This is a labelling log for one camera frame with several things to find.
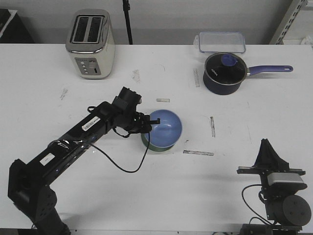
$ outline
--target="scuff mark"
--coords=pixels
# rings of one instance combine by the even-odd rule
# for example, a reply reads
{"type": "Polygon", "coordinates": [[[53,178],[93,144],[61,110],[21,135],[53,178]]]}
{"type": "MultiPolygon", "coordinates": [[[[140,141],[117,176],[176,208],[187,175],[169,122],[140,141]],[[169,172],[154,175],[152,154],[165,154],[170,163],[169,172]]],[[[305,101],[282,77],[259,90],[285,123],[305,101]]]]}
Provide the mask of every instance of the scuff mark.
{"type": "Polygon", "coordinates": [[[250,139],[250,142],[252,143],[252,139],[251,139],[251,134],[250,134],[249,126],[247,126],[247,128],[248,128],[248,133],[249,133],[249,139],[250,139]]]}
{"type": "Polygon", "coordinates": [[[198,70],[197,69],[194,69],[194,78],[195,78],[196,87],[200,87],[199,75],[198,75],[198,70]]]}
{"type": "Polygon", "coordinates": [[[211,125],[211,130],[212,130],[212,137],[215,137],[215,126],[214,126],[213,117],[210,117],[210,125],[211,125]]]}
{"type": "Polygon", "coordinates": [[[163,67],[163,69],[164,69],[164,72],[165,72],[165,66],[164,66],[163,64],[157,64],[157,65],[162,66],[162,67],[163,67]]]}
{"type": "Polygon", "coordinates": [[[133,79],[136,83],[140,83],[139,70],[134,70],[134,71],[133,71],[132,79],[133,79]]]}
{"type": "Polygon", "coordinates": [[[170,99],[164,99],[164,98],[157,98],[157,102],[170,102],[170,99]]]}
{"type": "Polygon", "coordinates": [[[61,99],[61,100],[64,99],[64,97],[66,96],[67,92],[68,92],[68,89],[63,88],[63,92],[62,92],[62,94],[61,94],[61,96],[60,96],[60,99],[61,99]]]}
{"type": "Polygon", "coordinates": [[[214,156],[214,153],[210,153],[210,152],[201,152],[201,151],[191,151],[191,150],[184,150],[183,153],[186,153],[186,154],[205,155],[205,156],[214,156]]]}

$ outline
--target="table surface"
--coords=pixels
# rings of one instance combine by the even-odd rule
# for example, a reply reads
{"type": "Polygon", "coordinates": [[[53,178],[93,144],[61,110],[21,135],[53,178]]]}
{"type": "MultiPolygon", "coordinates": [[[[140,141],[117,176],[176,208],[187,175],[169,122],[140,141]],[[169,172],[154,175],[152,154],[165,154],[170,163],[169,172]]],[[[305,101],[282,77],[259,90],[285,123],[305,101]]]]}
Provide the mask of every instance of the table surface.
{"type": "MultiPolygon", "coordinates": [[[[254,164],[262,138],[291,168],[307,172],[302,179],[308,188],[297,195],[313,205],[310,46],[248,45],[241,55],[248,67],[291,65],[294,71],[256,74],[227,96],[205,87],[203,56],[193,46],[118,45],[112,72],[103,80],[79,77],[65,45],[0,45],[0,51],[0,228],[31,227],[7,197],[12,162],[28,163],[85,117],[88,106],[112,102],[123,86],[142,95],[139,112],[175,112],[182,135],[166,152],[149,150],[135,174],[90,148],[51,184],[56,209],[71,229],[238,231],[254,216],[241,190],[260,179],[236,170],[254,164]]],[[[109,132],[96,145],[129,170],[145,151],[140,135],[123,139],[109,132]]],[[[259,190],[248,189],[246,199],[266,216],[259,190]]],[[[303,231],[313,232],[313,222],[303,231]]]]}

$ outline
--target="cream toaster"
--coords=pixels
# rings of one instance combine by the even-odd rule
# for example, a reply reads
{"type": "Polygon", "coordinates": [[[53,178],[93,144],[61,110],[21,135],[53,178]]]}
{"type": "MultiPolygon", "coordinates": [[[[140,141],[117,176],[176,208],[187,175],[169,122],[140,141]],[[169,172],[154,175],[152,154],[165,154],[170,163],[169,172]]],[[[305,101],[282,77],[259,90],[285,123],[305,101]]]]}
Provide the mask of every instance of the cream toaster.
{"type": "Polygon", "coordinates": [[[66,49],[81,77],[103,79],[108,76],[115,54],[109,13],[101,9],[76,12],[67,36],[66,49]]]}

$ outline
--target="purple handle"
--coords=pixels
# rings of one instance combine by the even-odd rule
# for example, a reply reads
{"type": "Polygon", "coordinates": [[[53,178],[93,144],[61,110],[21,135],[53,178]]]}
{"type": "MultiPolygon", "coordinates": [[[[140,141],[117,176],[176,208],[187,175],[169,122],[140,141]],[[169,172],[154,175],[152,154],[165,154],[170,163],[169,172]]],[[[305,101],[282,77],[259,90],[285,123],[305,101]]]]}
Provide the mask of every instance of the purple handle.
{"type": "Polygon", "coordinates": [[[250,67],[249,70],[249,75],[255,75],[260,72],[291,72],[293,67],[289,65],[261,65],[250,67]]]}

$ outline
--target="container lid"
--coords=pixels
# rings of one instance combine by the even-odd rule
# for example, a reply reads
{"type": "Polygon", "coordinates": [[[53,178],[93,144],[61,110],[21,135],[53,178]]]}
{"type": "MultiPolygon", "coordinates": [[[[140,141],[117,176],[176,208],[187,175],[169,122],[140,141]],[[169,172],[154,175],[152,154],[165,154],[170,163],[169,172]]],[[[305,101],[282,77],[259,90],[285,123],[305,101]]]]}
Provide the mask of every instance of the container lid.
{"type": "Polygon", "coordinates": [[[200,32],[199,51],[245,53],[245,38],[240,32],[200,32]]]}

